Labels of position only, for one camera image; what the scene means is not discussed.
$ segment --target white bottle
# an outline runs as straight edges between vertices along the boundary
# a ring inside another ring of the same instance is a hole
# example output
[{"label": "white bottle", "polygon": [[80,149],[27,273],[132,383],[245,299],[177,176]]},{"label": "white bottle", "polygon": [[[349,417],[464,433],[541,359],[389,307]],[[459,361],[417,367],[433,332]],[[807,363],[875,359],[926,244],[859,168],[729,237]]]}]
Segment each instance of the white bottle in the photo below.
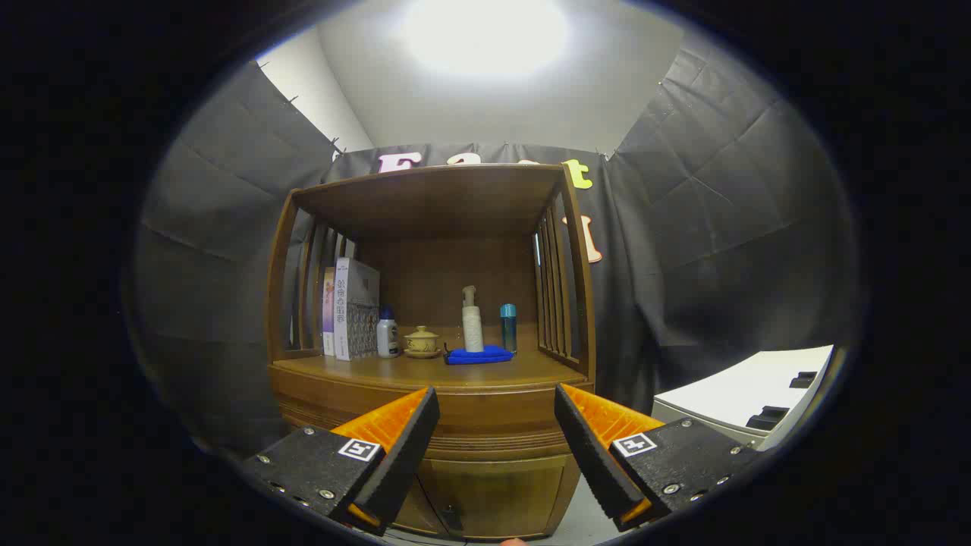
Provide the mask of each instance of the white bottle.
[{"label": "white bottle", "polygon": [[475,287],[462,289],[462,334],[465,335],[465,350],[469,353],[483,351],[483,321],[475,297]]},{"label": "white bottle", "polygon": [[381,358],[395,358],[398,351],[398,324],[394,321],[394,313],[390,307],[381,310],[378,321],[378,356]]}]

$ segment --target blue cloth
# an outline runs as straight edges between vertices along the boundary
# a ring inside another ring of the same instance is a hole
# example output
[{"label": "blue cloth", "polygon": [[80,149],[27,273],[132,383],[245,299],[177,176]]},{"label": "blue cloth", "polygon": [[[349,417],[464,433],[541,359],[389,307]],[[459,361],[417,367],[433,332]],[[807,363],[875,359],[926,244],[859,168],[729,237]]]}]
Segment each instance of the blue cloth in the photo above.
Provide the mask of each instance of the blue cloth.
[{"label": "blue cloth", "polygon": [[498,345],[485,345],[480,353],[469,353],[464,349],[455,349],[449,353],[449,364],[482,364],[512,359],[513,354]]}]

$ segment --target white book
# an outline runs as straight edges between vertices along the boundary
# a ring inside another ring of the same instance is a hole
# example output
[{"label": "white book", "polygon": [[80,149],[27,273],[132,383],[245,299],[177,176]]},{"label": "white book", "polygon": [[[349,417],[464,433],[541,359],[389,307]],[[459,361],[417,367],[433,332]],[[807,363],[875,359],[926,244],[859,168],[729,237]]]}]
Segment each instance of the white book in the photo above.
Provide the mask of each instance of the white book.
[{"label": "white book", "polygon": [[378,353],[378,294],[381,275],[349,257],[334,273],[334,351],[339,360]]},{"label": "white book", "polygon": [[334,353],[334,268],[323,270],[323,353],[331,357]]}]

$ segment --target wooden cabinet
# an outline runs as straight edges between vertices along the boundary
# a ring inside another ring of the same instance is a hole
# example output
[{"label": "wooden cabinet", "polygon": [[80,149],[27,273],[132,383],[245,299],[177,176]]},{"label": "wooden cabinet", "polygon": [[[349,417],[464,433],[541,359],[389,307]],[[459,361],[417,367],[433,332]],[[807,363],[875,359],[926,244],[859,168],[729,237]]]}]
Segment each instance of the wooden cabinet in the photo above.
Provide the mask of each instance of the wooden cabinet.
[{"label": "wooden cabinet", "polygon": [[[586,244],[569,181],[560,165],[450,165],[295,190],[286,200],[266,307],[269,374],[284,417],[333,428],[408,392],[438,392],[441,418],[395,523],[401,529],[537,537],[566,511],[580,473],[553,416],[553,389],[592,392],[596,369]],[[292,249],[298,214],[314,227]],[[475,285],[487,344],[501,344],[499,305],[516,304],[519,352],[471,365],[322,355],[320,280],[341,253],[335,233],[381,272],[381,301],[393,307],[399,336],[424,324],[442,336],[440,347],[462,347],[461,289]],[[292,274],[288,252],[297,253]],[[285,290],[287,279],[296,290]],[[297,299],[292,313],[285,293]]]}]

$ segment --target white pump bottle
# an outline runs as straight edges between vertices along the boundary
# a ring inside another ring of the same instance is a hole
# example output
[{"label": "white pump bottle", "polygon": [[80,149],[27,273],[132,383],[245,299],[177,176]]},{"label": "white pump bottle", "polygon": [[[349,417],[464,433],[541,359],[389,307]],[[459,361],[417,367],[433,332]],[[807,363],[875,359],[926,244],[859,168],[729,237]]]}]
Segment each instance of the white pump bottle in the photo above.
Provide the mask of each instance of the white pump bottle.
[{"label": "white pump bottle", "polygon": [[465,350],[469,353],[483,351],[483,322],[475,305],[475,297],[475,287],[462,289],[462,333],[465,335]]}]

